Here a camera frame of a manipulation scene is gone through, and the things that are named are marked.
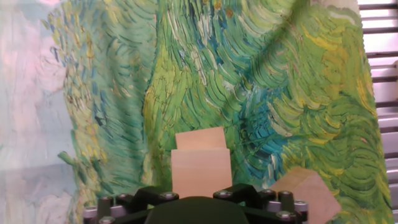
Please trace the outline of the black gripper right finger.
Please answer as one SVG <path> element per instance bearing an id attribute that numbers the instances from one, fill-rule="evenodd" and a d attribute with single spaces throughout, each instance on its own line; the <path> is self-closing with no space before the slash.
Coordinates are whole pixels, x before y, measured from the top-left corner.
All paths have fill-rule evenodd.
<path id="1" fill-rule="evenodd" d="M 308 224 L 308 203 L 295 200 L 286 190 L 257 191 L 251 185 L 237 184 L 215 192 L 213 198 L 239 205 L 250 224 Z"/>

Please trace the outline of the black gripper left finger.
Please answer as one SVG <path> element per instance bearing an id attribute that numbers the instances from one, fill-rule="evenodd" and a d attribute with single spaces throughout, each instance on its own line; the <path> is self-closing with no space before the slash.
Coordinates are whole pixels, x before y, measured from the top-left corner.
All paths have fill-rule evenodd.
<path id="1" fill-rule="evenodd" d="M 144 187 L 135 194 L 100 197 L 96 206 L 83 211 L 83 224 L 144 224 L 153 207 L 179 199 L 160 187 Z"/>

